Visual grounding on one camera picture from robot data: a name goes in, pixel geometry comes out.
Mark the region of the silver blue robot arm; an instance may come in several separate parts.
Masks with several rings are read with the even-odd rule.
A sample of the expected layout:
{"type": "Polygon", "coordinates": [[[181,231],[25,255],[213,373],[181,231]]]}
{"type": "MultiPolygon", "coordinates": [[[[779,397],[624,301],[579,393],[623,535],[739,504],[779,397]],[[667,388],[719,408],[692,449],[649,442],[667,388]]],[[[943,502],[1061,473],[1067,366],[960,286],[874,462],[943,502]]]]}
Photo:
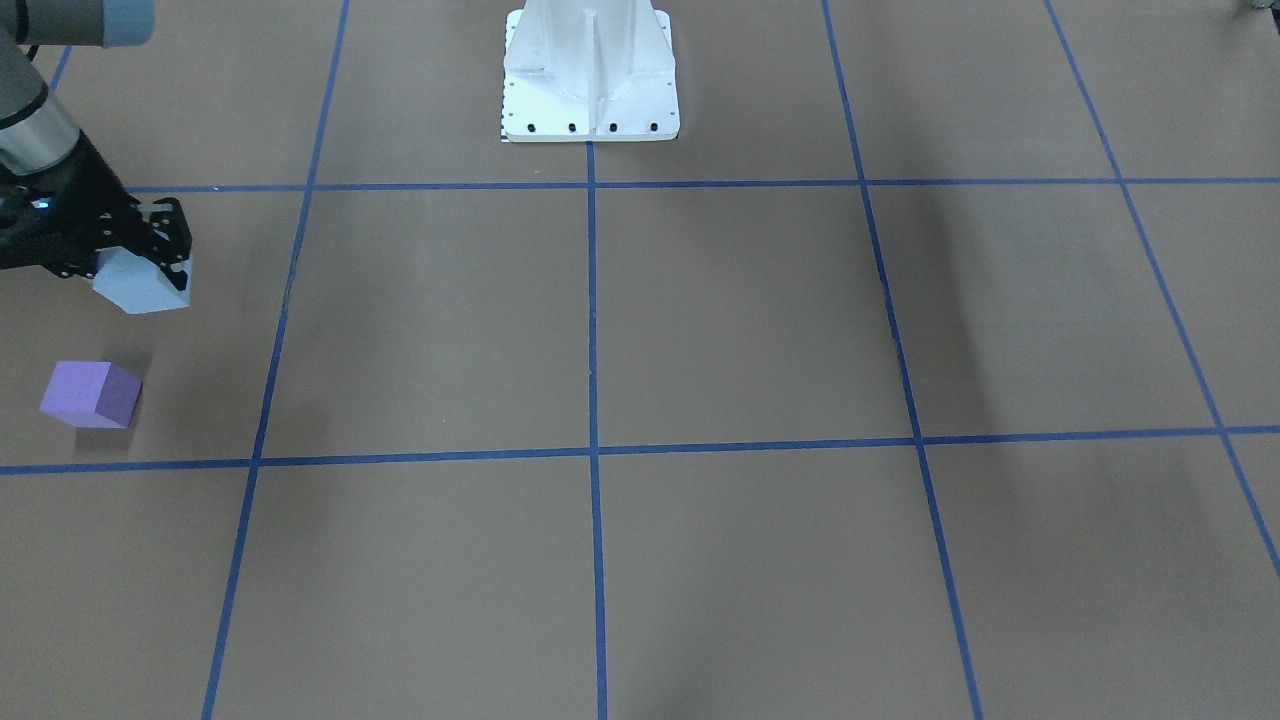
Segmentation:
{"type": "Polygon", "coordinates": [[[122,250],[164,290],[189,288],[192,237],[179,200],[136,199],[35,67],[46,45],[140,46],[154,28],[151,1],[3,4],[4,269],[97,281],[108,252],[122,250]]]}

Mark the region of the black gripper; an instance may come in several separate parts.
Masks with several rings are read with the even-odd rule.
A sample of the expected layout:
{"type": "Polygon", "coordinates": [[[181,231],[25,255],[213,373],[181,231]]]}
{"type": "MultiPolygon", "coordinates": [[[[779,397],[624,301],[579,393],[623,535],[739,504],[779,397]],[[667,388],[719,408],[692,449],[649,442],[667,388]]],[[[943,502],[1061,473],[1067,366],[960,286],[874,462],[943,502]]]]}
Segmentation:
{"type": "Polygon", "coordinates": [[[179,293],[189,288],[192,234],[175,197],[138,204],[88,136],[54,167],[3,168],[1,268],[44,266],[59,277],[97,270],[96,252],[123,247],[179,293]]]}

